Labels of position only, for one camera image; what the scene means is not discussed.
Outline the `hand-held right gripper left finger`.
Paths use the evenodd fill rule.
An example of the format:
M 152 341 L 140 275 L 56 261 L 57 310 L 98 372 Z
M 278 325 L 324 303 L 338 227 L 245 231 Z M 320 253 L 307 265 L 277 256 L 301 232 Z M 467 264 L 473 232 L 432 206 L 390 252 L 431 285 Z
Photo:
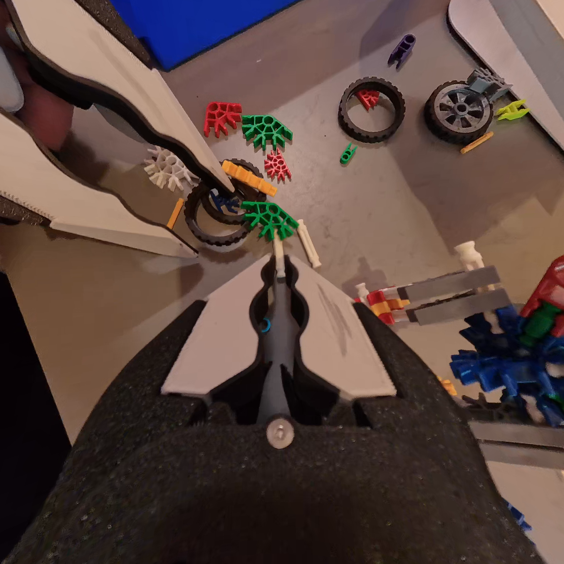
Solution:
M 161 386 L 162 395 L 226 403 L 240 425 L 257 422 L 271 362 L 264 359 L 264 318 L 274 260 L 263 256 L 220 286 L 202 310 Z

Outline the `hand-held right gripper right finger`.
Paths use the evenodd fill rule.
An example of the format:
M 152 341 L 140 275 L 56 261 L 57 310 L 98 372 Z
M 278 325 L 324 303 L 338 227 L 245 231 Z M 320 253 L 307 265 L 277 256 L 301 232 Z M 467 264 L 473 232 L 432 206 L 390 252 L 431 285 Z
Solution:
M 281 384 L 300 425 L 371 425 L 363 400 L 394 398 L 391 377 L 354 302 L 296 257 L 281 280 L 286 359 Z

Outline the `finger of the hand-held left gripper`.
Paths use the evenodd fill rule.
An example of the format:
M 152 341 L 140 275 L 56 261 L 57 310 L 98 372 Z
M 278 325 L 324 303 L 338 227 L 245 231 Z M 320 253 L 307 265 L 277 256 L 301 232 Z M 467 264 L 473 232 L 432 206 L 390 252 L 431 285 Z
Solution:
M 57 231 L 161 256 L 198 257 L 171 229 L 140 218 L 117 195 L 71 174 L 3 109 L 1 196 L 47 218 Z
M 112 109 L 148 143 L 177 155 L 208 187 L 233 192 L 218 159 L 156 68 L 77 1 L 6 1 L 16 31 L 60 86 Z

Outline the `blue plastic bin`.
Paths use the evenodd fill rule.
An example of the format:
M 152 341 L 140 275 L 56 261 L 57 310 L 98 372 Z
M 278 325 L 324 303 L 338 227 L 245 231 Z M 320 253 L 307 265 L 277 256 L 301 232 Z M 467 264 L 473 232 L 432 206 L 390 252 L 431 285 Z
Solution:
M 165 71 L 296 4 L 297 1 L 111 1 Z

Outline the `colourful construction toy model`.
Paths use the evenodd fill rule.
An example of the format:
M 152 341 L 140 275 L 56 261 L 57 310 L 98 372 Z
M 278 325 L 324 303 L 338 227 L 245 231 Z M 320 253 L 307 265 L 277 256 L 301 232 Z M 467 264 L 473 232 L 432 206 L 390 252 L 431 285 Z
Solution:
M 486 460 L 563 471 L 563 257 L 555 259 L 523 306 L 514 305 L 475 242 L 455 247 L 463 269 L 369 291 L 354 300 L 387 325 L 463 320 L 472 346 L 450 368 L 477 398 L 442 385 L 468 420 Z

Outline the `green connector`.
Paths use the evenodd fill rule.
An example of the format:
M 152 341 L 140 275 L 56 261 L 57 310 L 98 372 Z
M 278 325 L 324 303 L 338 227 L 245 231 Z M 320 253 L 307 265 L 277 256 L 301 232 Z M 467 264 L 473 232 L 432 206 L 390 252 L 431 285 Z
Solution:
M 272 115 L 243 115 L 241 123 L 245 140 L 252 140 L 254 148 L 260 145 L 263 151 L 268 142 L 276 150 L 284 148 L 286 140 L 293 140 L 293 132 Z
M 273 241 L 275 235 L 280 240 L 292 236 L 300 224 L 287 212 L 273 202 L 243 201 L 240 208 L 245 211 L 246 228 L 252 231 L 260 227 L 259 237 Z

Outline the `orange connector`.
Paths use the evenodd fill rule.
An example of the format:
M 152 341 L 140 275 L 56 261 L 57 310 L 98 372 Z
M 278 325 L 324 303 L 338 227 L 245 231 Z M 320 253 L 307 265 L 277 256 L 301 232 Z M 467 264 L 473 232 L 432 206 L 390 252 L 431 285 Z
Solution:
M 274 197 L 277 187 L 258 176 L 258 170 L 250 162 L 240 159 L 224 160 L 221 162 L 223 171 L 233 180 L 242 182 L 259 192 Z

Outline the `blue snowflake connector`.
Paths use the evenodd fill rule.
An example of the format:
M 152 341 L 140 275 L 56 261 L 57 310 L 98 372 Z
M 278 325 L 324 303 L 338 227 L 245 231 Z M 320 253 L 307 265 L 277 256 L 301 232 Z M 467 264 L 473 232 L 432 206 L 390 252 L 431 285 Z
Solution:
M 504 498 L 503 501 L 507 505 L 507 508 L 511 512 L 511 515 L 513 516 L 521 530 L 525 533 L 532 531 L 532 526 L 526 522 L 524 514 Z

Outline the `person's left hand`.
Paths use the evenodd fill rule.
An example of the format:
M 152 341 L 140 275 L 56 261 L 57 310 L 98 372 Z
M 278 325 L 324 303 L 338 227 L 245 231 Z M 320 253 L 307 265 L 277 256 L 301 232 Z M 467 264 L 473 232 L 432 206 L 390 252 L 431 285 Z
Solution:
M 24 95 L 16 116 L 50 151 L 58 153 L 71 131 L 73 105 L 36 83 L 26 68 L 15 72 Z

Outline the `white snowflake connector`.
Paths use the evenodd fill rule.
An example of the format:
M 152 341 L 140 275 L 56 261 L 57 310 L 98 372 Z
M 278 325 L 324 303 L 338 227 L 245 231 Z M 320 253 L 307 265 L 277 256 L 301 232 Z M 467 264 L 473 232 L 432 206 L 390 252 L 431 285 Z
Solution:
M 149 147 L 147 151 L 149 158 L 145 160 L 144 170 L 157 187 L 183 192 L 200 183 L 200 178 L 191 173 L 171 151 L 157 145 Z

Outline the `dark blue connector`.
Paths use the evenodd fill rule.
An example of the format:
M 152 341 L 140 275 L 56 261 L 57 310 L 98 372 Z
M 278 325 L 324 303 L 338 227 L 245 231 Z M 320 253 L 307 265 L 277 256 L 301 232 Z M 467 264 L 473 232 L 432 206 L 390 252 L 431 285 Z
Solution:
M 215 208 L 218 212 L 225 215 L 239 215 L 240 199 L 238 197 L 225 197 L 218 191 L 211 190 L 209 198 L 213 208 Z

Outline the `grey wheel with black tyre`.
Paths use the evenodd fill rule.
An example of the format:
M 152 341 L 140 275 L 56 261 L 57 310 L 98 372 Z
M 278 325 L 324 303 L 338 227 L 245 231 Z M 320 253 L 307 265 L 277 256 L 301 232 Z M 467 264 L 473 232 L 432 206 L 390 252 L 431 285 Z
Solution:
M 461 81 L 439 85 L 424 106 L 429 130 L 441 140 L 455 145 L 469 145 L 482 137 L 493 115 L 493 106 L 488 98 Z

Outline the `purple small connector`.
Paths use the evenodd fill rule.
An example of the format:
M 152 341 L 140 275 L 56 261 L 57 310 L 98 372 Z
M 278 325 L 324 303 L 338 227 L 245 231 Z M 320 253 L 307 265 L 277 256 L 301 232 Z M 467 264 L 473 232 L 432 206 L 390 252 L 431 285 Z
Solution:
M 396 70 L 399 70 L 407 60 L 407 57 L 411 54 L 415 42 L 416 37 L 414 35 L 406 34 L 390 54 L 387 60 L 387 66 L 391 67 L 395 64 Z

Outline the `lime green piece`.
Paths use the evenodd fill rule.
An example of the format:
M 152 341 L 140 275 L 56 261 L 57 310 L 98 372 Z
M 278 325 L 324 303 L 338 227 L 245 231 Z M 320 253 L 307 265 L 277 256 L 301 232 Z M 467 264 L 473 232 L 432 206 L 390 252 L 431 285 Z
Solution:
M 495 116 L 497 117 L 498 121 L 513 121 L 524 117 L 528 113 L 530 113 L 530 109 L 526 107 L 526 100 L 517 100 L 502 108 L 497 109 Z

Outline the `grey connector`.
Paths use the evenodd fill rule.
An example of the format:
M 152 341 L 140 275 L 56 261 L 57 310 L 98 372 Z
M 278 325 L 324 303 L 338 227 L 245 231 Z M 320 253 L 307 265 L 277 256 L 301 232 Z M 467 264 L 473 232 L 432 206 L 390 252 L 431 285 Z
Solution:
M 466 83 L 470 90 L 482 94 L 491 103 L 507 94 L 513 87 L 488 68 L 475 69 L 466 79 Z

